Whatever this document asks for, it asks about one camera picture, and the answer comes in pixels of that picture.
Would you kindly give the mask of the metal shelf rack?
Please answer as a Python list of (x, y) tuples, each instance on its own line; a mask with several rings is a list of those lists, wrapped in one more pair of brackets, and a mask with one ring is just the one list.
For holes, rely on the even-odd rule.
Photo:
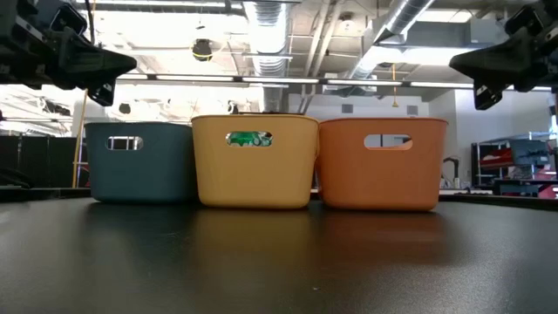
[(558, 146), (550, 132), (471, 145), (472, 185), (493, 195), (558, 199)]

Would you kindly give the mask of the yellow plastic bin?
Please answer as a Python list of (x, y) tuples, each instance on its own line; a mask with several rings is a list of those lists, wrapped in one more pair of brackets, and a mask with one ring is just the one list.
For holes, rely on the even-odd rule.
[[(303, 208), (310, 200), (319, 122), (295, 114), (192, 119), (198, 195), (209, 207)], [(234, 147), (233, 132), (267, 132), (269, 147)]]

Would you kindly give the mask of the horizontal LED light bar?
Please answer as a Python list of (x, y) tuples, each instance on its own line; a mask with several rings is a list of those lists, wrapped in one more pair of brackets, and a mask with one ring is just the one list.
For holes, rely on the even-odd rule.
[(408, 80), (346, 79), (346, 78), (287, 78), (247, 77), (232, 75), (180, 75), (127, 73), (117, 78), (124, 83), (194, 83), (194, 84), (261, 84), (261, 85), (336, 85), (358, 87), (402, 87), (471, 90), (473, 83), (427, 82)]

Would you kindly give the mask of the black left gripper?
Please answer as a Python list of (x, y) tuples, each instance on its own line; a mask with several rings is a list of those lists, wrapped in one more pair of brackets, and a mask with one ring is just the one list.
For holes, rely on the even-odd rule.
[[(0, 0), (0, 85), (50, 85), (54, 49), (47, 31), (63, 0)], [(58, 87), (93, 87), (87, 96), (112, 106), (116, 78), (137, 66), (133, 57), (91, 44), (65, 28), (59, 35)]]

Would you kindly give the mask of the green Sprite soda can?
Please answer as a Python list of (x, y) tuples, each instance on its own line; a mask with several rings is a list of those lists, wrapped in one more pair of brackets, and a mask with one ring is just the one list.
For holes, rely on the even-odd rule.
[(269, 147), (273, 136), (267, 132), (233, 132), (227, 135), (227, 143), (234, 147)]

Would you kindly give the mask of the silver ventilation duct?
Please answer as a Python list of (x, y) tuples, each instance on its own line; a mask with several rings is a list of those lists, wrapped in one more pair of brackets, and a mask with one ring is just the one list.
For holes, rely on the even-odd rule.
[(279, 2), (244, 2), (248, 19), (249, 44), (256, 76), (284, 77), (290, 5)]
[(363, 35), (363, 53), (345, 78), (367, 79), (378, 65), (399, 62), (403, 53), (397, 48), (383, 47), (381, 44), (404, 44), (408, 30), (434, 2), (435, 0), (393, 0), (384, 15), (368, 23)]

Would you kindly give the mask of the black cabinets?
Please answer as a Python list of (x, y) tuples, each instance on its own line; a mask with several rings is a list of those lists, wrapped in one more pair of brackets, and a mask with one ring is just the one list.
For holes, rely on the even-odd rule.
[(71, 188), (75, 138), (0, 136), (0, 187)]

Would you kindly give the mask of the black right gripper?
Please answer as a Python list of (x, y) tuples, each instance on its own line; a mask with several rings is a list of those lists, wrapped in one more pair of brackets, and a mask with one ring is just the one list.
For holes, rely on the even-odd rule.
[(529, 38), (513, 37), (502, 44), (465, 52), (449, 66), (473, 81), (474, 107), (485, 111), (502, 100), (502, 86), (514, 85), (529, 74), (529, 86), (558, 92), (558, 25)]

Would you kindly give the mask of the blue plastic bin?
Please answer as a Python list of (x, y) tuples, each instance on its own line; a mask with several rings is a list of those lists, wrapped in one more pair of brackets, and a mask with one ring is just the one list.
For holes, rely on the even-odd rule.
[(166, 122), (85, 125), (92, 197), (117, 203), (197, 198), (192, 127)]

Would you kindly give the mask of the orange plastic bin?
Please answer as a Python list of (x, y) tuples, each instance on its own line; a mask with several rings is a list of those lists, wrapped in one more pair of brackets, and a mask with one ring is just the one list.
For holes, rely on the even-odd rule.
[(323, 202), (355, 210), (435, 208), (447, 126), (434, 118), (320, 122), (316, 172)]

